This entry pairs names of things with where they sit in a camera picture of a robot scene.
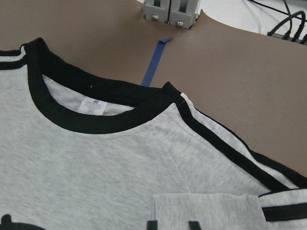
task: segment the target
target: black stripe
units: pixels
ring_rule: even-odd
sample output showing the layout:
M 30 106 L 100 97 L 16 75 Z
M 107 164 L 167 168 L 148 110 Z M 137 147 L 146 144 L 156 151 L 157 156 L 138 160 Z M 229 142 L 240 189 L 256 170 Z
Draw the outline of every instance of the black stripe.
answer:
M 0 56 L 18 56 L 21 54 L 21 50 L 0 50 Z
M 262 208 L 267 221 L 286 221 L 307 218 L 307 203 Z
M 259 153 L 256 153 L 254 151 L 252 151 L 248 145 L 236 134 L 234 133 L 232 130 L 230 130 L 229 128 L 225 127 L 224 125 L 220 124 L 219 122 L 215 121 L 214 119 L 212 119 L 211 117 L 209 117 L 208 115 L 202 113 L 201 111 L 199 111 L 198 109 L 196 109 L 198 112 L 200 112 L 201 114 L 205 115 L 206 117 L 210 118 L 212 121 L 218 123 L 219 125 L 221 125 L 223 128 L 225 128 L 227 131 L 229 131 L 230 133 L 232 133 L 238 140 L 240 140 L 245 147 L 248 149 L 248 151 L 250 152 L 250 154 L 252 155 L 253 158 L 255 158 L 256 161 L 258 161 L 261 164 L 264 164 L 272 169 L 275 169 L 276 171 L 279 171 L 280 173 L 282 173 L 285 177 L 287 177 L 292 183 L 294 183 L 297 187 L 299 188 L 305 188 L 307 187 L 307 178 L 302 176 L 301 174 L 299 174 L 298 172 L 286 167 L 283 164 L 280 164 L 264 155 L 261 155 Z
M 250 175 L 254 176 L 263 185 L 272 191 L 276 190 L 288 190 L 289 188 L 283 183 L 276 180 L 273 176 L 259 168 L 247 157 L 236 151 L 234 148 L 226 144 L 215 133 L 213 133 L 206 126 L 198 122 L 191 114 L 187 102 L 184 100 L 181 103 L 176 103 L 182 119 L 185 123 L 193 129 L 196 133 L 201 135 L 204 139 L 210 142 L 217 150 L 224 154 L 233 163 L 244 169 Z
M 22 66 L 24 66 L 25 64 L 27 64 L 26 55 L 24 55 L 23 58 L 18 60 L 18 61 L 0 62 L 0 70 L 19 69 Z
M 201 226 L 198 221 L 189 221 L 189 230 L 201 230 Z
M 157 220 L 149 220 L 147 221 L 147 230 L 158 230 L 158 221 Z
M 306 189 L 306 188 L 292 188 L 292 189 L 288 189 L 287 191 L 301 190 L 301 189 Z M 268 192 L 268 193 L 261 194 L 261 195 L 258 196 L 258 197 L 262 197 L 262 196 L 266 196 L 266 195 L 270 195 L 270 194 L 275 194 L 275 193 L 280 193 L 280 192 L 285 192 L 285 191 L 284 191 L 284 190 L 282 190 L 282 191 L 271 191 L 271 192 Z

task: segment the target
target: white tag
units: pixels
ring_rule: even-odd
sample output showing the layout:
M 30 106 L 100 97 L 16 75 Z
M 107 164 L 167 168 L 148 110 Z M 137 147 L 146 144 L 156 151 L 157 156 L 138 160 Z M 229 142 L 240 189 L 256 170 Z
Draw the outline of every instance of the white tag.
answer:
M 107 102 L 99 101 L 94 98 L 85 97 L 78 109 L 79 113 L 90 115 L 102 115 Z

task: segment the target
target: t-shirt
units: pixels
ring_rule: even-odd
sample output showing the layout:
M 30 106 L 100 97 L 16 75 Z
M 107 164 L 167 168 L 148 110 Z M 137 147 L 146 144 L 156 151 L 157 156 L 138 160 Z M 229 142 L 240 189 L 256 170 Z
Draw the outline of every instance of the t-shirt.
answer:
M 0 52 L 0 230 L 306 230 L 307 178 L 42 38 Z

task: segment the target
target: gray bracket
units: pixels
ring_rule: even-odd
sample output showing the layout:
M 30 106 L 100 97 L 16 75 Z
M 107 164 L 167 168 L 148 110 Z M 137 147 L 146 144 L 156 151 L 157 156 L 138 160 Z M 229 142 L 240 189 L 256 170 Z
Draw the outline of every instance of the gray bracket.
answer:
M 199 17 L 201 0 L 144 0 L 147 20 L 190 29 Z

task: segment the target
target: screw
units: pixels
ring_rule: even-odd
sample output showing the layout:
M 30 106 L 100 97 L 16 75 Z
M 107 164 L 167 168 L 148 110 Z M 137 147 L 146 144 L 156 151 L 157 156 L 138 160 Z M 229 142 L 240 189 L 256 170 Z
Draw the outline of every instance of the screw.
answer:
M 176 22 L 176 26 L 179 27 L 179 28 L 182 28 L 183 27 L 183 22 L 182 21 L 177 21 Z
M 158 15 L 153 14 L 153 15 L 152 15 L 152 20 L 153 20 L 154 22 L 159 21 L 159 16 L 158 16 Z

